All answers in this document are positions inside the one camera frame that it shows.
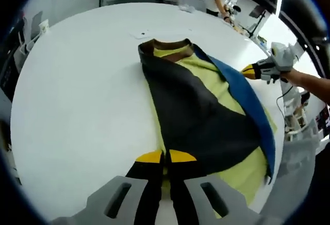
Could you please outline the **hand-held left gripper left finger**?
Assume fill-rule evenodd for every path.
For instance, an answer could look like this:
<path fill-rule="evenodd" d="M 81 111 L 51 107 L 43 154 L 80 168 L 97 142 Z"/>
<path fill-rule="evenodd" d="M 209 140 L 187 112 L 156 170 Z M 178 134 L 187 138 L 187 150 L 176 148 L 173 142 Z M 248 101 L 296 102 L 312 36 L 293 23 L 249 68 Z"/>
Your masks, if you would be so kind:
<path fill-rule="evenodd" d="M 125 176 L 116 176 L 87 199 L 86 207 L 51 224 L 154 224 L 161 200 L 164 153 L 139 156 Z"/>

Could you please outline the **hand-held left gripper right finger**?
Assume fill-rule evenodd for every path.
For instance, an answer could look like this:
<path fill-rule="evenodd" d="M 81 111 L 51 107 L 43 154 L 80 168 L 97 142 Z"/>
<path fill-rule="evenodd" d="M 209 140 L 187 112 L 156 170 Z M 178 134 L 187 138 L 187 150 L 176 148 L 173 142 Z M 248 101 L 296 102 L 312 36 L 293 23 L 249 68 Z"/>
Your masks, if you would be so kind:
<path fill-rule="evenodd" d="M 179 224 L 259 224 L 244 196 L 216 175 L 207 175 L 189 153 L 169 150 L 170 195 Z"/>

